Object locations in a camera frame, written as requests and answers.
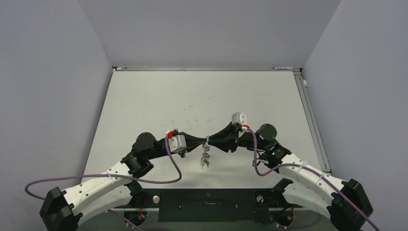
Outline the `large steel carabiner keyring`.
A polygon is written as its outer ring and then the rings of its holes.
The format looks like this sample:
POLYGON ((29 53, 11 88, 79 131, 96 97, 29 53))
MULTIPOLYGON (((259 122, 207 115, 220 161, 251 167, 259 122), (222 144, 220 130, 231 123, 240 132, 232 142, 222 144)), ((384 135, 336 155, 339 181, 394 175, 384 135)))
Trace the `large steel carabiner keyring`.
POLYGON ((202 144, 202 157, 200 160, 200 165, 203 168, 204 166, 209 167, 210 163, 209 163, 209 151, 210 151, 210 145, 208 144, 209 141, 209 137, 206 137, 206 141, 202 144))

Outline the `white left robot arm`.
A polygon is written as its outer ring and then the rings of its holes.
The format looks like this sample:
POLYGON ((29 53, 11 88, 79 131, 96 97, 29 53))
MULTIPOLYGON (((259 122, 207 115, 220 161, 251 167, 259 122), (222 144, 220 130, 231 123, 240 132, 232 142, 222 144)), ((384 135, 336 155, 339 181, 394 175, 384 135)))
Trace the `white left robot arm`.
POLYGON ((150 159, 167 154, 184 157, 206 141, 206 138, 176 129, 161 140, 144 132, 136 138, 131 151, 101 177, 90 178, 64 190, 58 187, 50 190, 40 209, 40 217, 49 231, 75 231, 87 219, 109 209, 128 204, 137 207, 143 202, 144 194, 137 180, 153 169, 150 159))

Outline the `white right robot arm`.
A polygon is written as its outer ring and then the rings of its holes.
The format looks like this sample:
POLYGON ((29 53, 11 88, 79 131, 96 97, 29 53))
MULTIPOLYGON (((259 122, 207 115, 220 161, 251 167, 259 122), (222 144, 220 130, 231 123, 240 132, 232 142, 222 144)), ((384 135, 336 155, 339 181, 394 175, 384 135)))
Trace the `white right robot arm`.
POLYGON ((314 193, 310 195, 297 188, 288 190, 280 187, 272 192, 276 205, 290 203, 316 208, 339 231, 358 231, 366 222, 375 230, 379 229, 370 220, 373 207, 358 181, 345 181, 312 167, 283 147, 276 136, 277 130, 271 124, 263 124, 253 131, 247 124, 231 122, 220 132, 209 136, 207 143, 224 152, 234 152, 238 147, 253 151, 253 167, 257 175, 264 177, 276 172, 314 193))

